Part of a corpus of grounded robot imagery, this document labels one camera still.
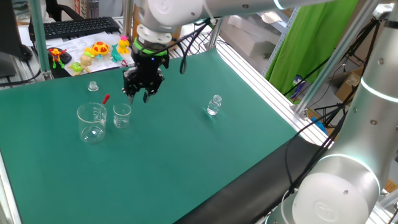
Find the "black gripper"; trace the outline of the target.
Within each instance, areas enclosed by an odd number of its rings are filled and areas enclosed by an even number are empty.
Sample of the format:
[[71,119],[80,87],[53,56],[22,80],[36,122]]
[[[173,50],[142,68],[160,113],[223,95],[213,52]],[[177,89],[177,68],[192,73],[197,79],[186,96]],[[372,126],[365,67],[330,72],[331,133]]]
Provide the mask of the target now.
[[129,104],[133,104],[134,96],[139,91],[135,86],[137,80],[138,84],[144,85],[143,101],[147,103],[151,96],[158,92],[161,83],[164,81],[159,67],[163,65],[168,68],[170,57],[168,53],[165,55],[149,55],[138,51],[132,53],[132,58],[136,67],[123,71],[124,86],[122,92],[127,96]]

